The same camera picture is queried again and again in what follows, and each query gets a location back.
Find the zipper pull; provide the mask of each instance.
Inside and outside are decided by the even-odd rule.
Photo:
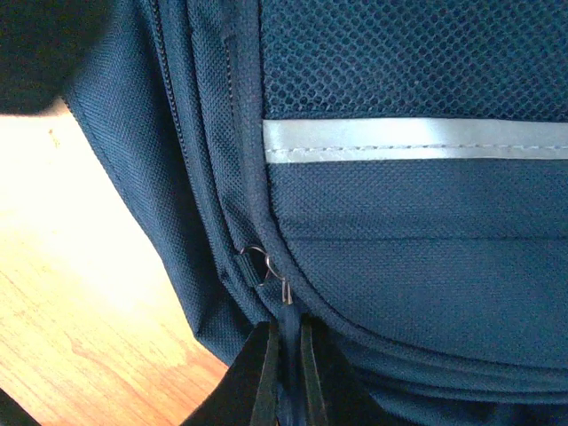
[[[288,282],[288,280],[286,280],[286,277],[280,275],[280,272],[278,272],[278,270],[274,266],[274,263],[272,262],[272,258],[270,256],[266,255],[265,261],[269,273],[271,273],[274,278],[282,283],[282,303],[292,304],[294,300],[292,299],[292,288],[290,287],[290,283]]]
[[[257,282],[257,274],[255,273],[255,268],[253,265],[252,258],[250,257],[253,252],[260,253],[264,257],[264,265],[266,266],[266,274],[260,282]],[[264,282],[268,280],[271,275],[282,284],[282,303],[285,305],[292,304],[294,301],[292,299],[292,288],[286,277],[280,275],[280,272],[274,265],[272,258],[266,251],[260,246],[247,246],[239,252],[239,257],[237,257],[237,263],[241,267],[241,271],[245,280],[249,283],[251,287],[263,286]]]

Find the silver reflective stripe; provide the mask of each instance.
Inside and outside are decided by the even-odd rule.
[[[264,120],[269,163],[568,159],[568,123],[444,118]]]

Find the navy blue backpack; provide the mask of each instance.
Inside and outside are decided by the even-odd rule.
[[[121,0],[66,100],[233,364],[186,424],[568,425],[565,2]]]

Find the wood grain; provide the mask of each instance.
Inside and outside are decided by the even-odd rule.
[[[0,117],[0,387],[44,425],[171,425],[225,369],[65,107]]]

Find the stitching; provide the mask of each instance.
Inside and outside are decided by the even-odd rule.
[[[227,44],[226,40],[223,41],[223,45],[225,47],[225,58],[227,60],[226,76],[229,83],[229,101],[231,102],[231,105],[233,105],[233,73],[231,70],[231,53],[229,51],[229,45]]]
[[[541,149],[548,149],[552,151],[559,151],[562,149],[568,149],[568,146],[526,146],[526,145],[481,145],[481,144],[474,144],[474,145],[446,145],[446,144],[437,144],[437,145],[384,145],[384,146],[327,146],[327,147],[319,147],[319,148],[307,148],[307,147],[298,147],[298,148],[281,148],[281,149],[266,149],[265,152],[267,154],[279,154],[279,153],[296,153],[296,152],[303,152],[303,153],[325,153],[325,152],[343,152],[343,151],[387,151],[387,150],[395,150],[395,149],[427,149],[427,148],[435,148],[435,149],[442,149],[442,148],[451,148],[451,149],[472,149],[472,148],[509,148],[509,149],[519,149],[519,150],[541,150]]]

